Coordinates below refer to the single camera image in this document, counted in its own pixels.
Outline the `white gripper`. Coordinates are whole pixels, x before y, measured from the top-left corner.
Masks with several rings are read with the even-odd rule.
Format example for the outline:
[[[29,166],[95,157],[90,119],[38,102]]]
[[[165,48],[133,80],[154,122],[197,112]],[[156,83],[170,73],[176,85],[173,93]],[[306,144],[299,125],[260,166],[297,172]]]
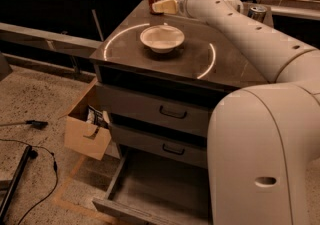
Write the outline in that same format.
[[[187,18],[194,18],[193,9],[196,0],[160,0],[151,5],[155,13],[179,14]]]

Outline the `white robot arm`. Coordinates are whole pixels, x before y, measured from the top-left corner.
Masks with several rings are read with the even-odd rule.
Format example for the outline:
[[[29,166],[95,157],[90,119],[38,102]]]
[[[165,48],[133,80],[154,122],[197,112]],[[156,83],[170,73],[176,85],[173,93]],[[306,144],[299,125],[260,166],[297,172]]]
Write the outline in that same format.
[[[215,107],[207,162],[213,225],[310,225],[307,165],[320,157],[320,50],[249,18],[239,0],[162,0],[224,34],[266,79]]]

